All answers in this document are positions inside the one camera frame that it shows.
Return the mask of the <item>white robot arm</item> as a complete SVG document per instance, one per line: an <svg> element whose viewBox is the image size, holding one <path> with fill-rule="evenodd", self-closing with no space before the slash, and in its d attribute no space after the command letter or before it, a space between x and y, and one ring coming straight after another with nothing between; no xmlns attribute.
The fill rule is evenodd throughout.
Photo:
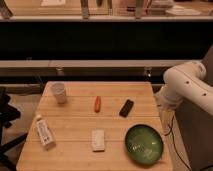
<svg viewBox="0 0 213 171"><path fill-rule="evenodd" d="M164 72L164 85L155 94L163 109L177 109L186 98L213 116L213 87L203 81L206 68L199 61L173 66Z"/></svg>

